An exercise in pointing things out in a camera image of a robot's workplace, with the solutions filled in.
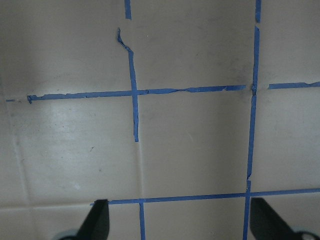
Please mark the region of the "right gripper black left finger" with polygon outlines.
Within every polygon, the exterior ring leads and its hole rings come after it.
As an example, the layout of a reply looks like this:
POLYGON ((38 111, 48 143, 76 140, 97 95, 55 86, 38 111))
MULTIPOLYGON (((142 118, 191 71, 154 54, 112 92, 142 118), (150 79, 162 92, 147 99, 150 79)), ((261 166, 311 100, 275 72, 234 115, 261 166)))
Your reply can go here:
POLYGON ((77 240, 106 240, 110 232, 109 201, 96 200, 79 228, 77 240))

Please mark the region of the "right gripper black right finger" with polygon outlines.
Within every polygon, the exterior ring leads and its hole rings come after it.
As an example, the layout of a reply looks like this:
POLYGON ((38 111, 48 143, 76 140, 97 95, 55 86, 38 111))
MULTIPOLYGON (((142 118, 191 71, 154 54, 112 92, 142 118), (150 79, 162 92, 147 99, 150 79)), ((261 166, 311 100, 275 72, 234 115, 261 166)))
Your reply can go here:
POLYGON ((256 240, 295 239, 295 232, 261 197, 250 200, 249 225, 256 240))

